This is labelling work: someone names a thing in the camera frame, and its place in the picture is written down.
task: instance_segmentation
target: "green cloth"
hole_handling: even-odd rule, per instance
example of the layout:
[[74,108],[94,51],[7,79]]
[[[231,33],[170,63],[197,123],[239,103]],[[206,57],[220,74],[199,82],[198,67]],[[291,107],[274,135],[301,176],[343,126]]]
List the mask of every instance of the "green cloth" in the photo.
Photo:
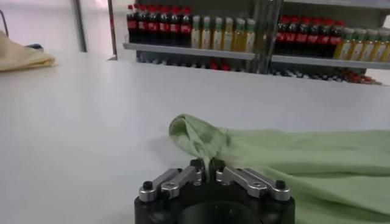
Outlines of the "green cloth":
[[183,114],[169,135],[206,163],[216,157],[285,180],[296,223],[390,223],[390,131],[230,130]]

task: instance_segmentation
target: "red bottle cap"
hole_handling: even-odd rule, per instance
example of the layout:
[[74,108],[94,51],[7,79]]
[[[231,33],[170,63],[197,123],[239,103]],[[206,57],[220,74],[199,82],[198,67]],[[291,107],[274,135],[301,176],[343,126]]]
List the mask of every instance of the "red bottle cap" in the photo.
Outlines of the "red bottle cap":
[[173,7],[172,13],[173,14],[178,14],[178,12],[179,12],[179,8],[178,7]]
[[336,26],[343,26],[344,23],[341,20],[337,20],[335,23]]
[[188,7],[185,7],[184,10],[183,10],[183,13],[184,14],[191,14],[191,9],[188,8]]

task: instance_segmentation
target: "metal pole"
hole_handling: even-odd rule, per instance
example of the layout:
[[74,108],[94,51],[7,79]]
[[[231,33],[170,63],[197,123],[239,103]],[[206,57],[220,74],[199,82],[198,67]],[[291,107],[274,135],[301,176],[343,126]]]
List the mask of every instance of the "metal pole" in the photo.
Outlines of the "metal pole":
[[74,20],[76,22],[77,39],[79,41],[80,51],[87,51],[87,44],[85,42],[83,19],[81,15],[80,0],[71,0],[72,10],[74,13]]

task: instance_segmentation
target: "yellow juice bottle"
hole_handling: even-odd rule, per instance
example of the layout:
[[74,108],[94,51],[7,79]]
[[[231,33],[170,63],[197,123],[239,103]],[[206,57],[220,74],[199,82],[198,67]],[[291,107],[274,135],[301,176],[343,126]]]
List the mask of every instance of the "yellow juice bottle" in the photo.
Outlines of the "yellow juice bottle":
[[222,50],[231,51],[233,43],[233,20],[231,18],[226,18],[225,32],[222,37]]
[[357,61],[359,59],[360,53],[363,50],[363,40],[364,36],[366,35],[366,32],[366,30],[359,28],[354,30],[355,37],[349,49],[349,53],[347,56],[348,60]]
[[333,56],[334,59],[338,60],[346,60],[348,57],[349,49],[352,44],[352,38],[353,38],[353,29],[345,27],[342,30],[343,32],[343,40],[340,41],[340,43],[337,45],[337,48],[335,50],[335,54]]
[[375,41],[377,40],[378,31],[368,29],[364,40],[363,49],[361,50],[358,61],[369,61],[372,50],[374,49]]
[[245,39],[245,20],[238,18],[236,20],[236,32],[234,34],[233,40],[233,50],[234,51],[244,51]]
[[374,49],[371,52],[369,61],[375,61],[375,62],[381,61],[386,46],[389,43],[388,41],[390,35],[389,30],[380,29],[378,33],[379,33],[379,39],[378,42],[374,44]]

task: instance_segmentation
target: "cola bottle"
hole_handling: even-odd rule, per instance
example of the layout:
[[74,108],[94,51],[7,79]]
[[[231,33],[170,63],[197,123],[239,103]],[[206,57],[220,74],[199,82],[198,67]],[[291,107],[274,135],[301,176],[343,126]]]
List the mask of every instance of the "cola bottle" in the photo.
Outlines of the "cola bottle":
[[149,7],[149,25],[147,31],[149,33],[149,41],[151,43],[159,42],[159,25],[160,25],[160,15],[157,12],[157,9],[154,5]]
[[180,15],[179,8],[172,9],[171,16],[171,44],[180,45]]
[[180,26],[180,43],[183,46],[191,45],[192,16],[190,13],[190,8],[185,8],[183,11],[182,25]]
[[318,39],[318,30],[321,25],[319,19],[313,19],[311,26],[309,26],[309,35],[306,40],[305,55],[316,56],[318,55],[316,50],[317,39]]
[[287,16],[280,18],[278,23],[278,33],[275,40],[275,53],[285,53],[285,41],[286,41],[286,30],[289,19]]
[[165,6],[161,8],[160,15],[160,43],[166,44],[169,42],[171,24],[169,19],[169,9]]

